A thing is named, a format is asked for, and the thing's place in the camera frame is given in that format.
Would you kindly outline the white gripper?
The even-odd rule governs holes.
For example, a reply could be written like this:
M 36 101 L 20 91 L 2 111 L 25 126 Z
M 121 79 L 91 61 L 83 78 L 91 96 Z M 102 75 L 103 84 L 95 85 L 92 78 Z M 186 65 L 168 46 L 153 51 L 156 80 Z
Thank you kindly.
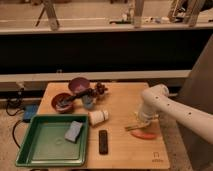
M 141 122 L 149 123 L 157 117 L 156 110 L 150 105 L 143 103 L 139 107 L 138 118 Z

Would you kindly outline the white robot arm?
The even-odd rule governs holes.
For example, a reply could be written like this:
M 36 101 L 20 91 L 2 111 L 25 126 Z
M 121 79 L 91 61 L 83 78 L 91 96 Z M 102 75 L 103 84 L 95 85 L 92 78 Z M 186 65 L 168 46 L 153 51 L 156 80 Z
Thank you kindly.
M 213 144 L 213 115 L 171 100 L 168 95 L 169 90 L 164 84 L 143 90 L 143 103 L 138 112 L 139 120 L 150 123 L 155 114 L 167 114 Z

